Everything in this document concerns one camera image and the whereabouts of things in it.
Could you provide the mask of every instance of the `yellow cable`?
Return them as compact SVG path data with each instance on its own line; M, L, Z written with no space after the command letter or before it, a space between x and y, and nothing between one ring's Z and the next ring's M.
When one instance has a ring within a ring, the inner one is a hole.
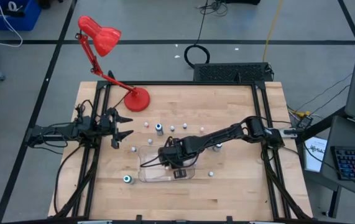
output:
M281 10L282 2L283 2L283 0L279 1L278 9L277 9L277 12L275 13L274 20L272 21L269 35L267 36L267 40L265 41L264 53L263 53L263 62L265 60L265 53L267 52L267 47L269 46L269 40L271 38L271 34L272 34L273 29L274 29L275 22L277 21L277 18L278 18L278 15L279 15L279 11Z

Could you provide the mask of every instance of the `black metal frame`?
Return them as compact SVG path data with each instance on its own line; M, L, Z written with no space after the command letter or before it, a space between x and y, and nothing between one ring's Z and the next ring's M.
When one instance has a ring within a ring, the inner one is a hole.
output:
M262 93L262 100L264 103L264 109L265 109L265 117L268 120L271 120L271 113L270 113L270 107L269 107L269 102L268 102L268 98L267 98L267 93L265 90L265 84L264 82L244 82L244 83L236 83L236 82L193 82L193 81L182 81L182 82L163 82L163 81L154 81L154 82L140 82L140 81L132 81L132 82L124 82L127 85L242 85L242 86L250 86L252 88L252 94L253 94L253 100L254 100L254 107L255 107L255 112L256 112L256 116L261 116L261 112L260 112L260 104L259 104L259 99L258 99L258 95L257 95L257 88L260 89L261 93ZM93 111L92 111L92 115L91 115L91 119L92 122L95 122L95 113L98 110L98 106L99 106L99 96L102 90L105 90L105 95L104 95L104 100L103 100L103 107L102 107L102 113L104 113L107 110L107 106L108 106L108 99L109 99L109 92L111 89L111 85L110 83L108 83L107 81L98 81L97 82L97 86L96 86L96 93L95 93L95 98L94 98L94 102L93 102ZM268 121L267 122L268 127L272 127L272 122ZM100 143L101 143L101 138L97 138L96 139L97 144L95 144L94 150L95 150L95 154L93 156L93 161L92 161L92 165L93 163L95 164L95 166L97 166L98 163L98 157L99 157L99 150L100 150ZM266 145L264 143L262 143L262 149L265 149ZM83 153L83 158L82 158L82 163L81 163L81 169L80 169L80 174L79 174L79 178L78 178L78 184L82 183L82 180L85 176L86 173L86 168L88 165L88 158L89 158L89 152L90 152L90 147L88 145L85 146L85 151ZM25 152L27 150L27 145L25 145L25 147L20 148L20 152L17 156L16 159L16 163L14 164L14 166L17 166L17 170L19 171L19 169L21 168L22 165L22 160L25 157ZM280 160L279 160L279 155L278 155L278 151L273 151L274 153L274 161L275 161L275 170L277 173L277 177L279 179L279 181L282 183L282 185L284 186L284 178L282 176L282 168L280 165ZM264 159L268 160L268 153L264 154ZM7 185L11 185L12 187L8 187L5 189L5 192L3 194L2 197L2 202L6 201L8 203L10 196L11 196L11 192L14 188L14 185L16 183L17 180L17 176L10 176L9 178L9 182L7 183ZM89 220L89 216L90 216L90 208L91 208L91 201L93 198L93 191L94 191L94 184L95 184L95 174L93 176L93 178L90 179L89 182L89 186L88 186L88 194L86 197L86 203L85 203L85 210L84 210L84 214L81 217L78 217L78 211L79 211L79 206L80 206L80 199L78 199L73 208L72 208L72 217L53 217L53 218L49 218L49 219L44 219L44 220L30 220L30 221L23 221L23 222L15 222L19 223L19 224L34 224L34 223L76 223L77 221L84 221L84 220ZM285 218L280 218L279 217L279 213L278 213L278 206L277 206L277 201L275 198L275 190L274 190L274 185L273 182L271 181L271 179L267 176L267 185L268 185L268 189L269 189L269 197L270 197L270 206L271 206L271 210L272 210L272 215L273 215L273 219L274 221L279 221L279 222L283 222L283 223L327 223L327 222L317 222L317 221L313 221L313 220L297 220L297 219L291 219L290 217L290 209L289 206L286 202L286 200L284 198L282 198L282 203L284 206L284 215ZM0 217L3 218L4 212L6 211L6 209L3 210L2 206L0 205ZM233 221L232 217L226 217L227 222L222 221L222 222L203 222L203 221L197 221L197 222L189 222L189 223L247 223L247 222L235 222ZM142 217L141 215L137 216L136 221L134 220L113 220L112 222L113 224L115 223L176 223L176 221L142 221Z

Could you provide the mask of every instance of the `white paper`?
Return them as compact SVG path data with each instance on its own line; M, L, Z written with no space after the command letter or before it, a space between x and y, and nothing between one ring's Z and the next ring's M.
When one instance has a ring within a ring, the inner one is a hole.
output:
M311 152L313 156L323 161L327 142L328 142L327 140L312 137L309 140L305 141L305 144L307 149ZM305 160L305 170L320 172L321 162L316 160L314 157L312 157L306 149L305 149L304 160Z

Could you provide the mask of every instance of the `wooden tabletop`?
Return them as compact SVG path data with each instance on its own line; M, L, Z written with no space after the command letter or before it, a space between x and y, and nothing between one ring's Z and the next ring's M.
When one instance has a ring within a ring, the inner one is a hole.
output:
M96 82L82 82L76 105L85 99L93 100ZM119 115L132 118L130 123L118 124L120 131L134 130L120 143L120 149L111 147L111 137L103 138L91 206L91 219L133 220L142 215L143 220L272 220L269 193L260 144L242 140L228 141L220 152L206 150L198 159L195 176L190 180L173 182L141 182L138 176L138 153L131 147L163 145L168 136L182 138L202 135L226 128L243 118L255 115L252 91L249 86L141 86L151 97L149 107L139 113L129 111L123 102L117 107ZM272 119L289 121L282 85L266 83ZM114 106L126 91L111 87L108 106ZM261 93L258 91L260 108ZM90 107L85 114L90 115ZM157 136L155 125L164 126L164 135ZM169 127L175 126L172 133ZM276 128L289 124L274 123ZM296 151L294 140L284 140L286 147ZM71 143L64 150L63 160L77 147ZM296 154L279 151L285 186L290 195L312 217L310 203L303 179L302 168ZM57 207L60 209L76 189L83 149L65 163L58 183ZM135 178L133 185L125 184L123 176ZM275 188L279 213L284 215L280 194ZM86 192L82 194L80 214ZM53 205L49 215L53 215Z

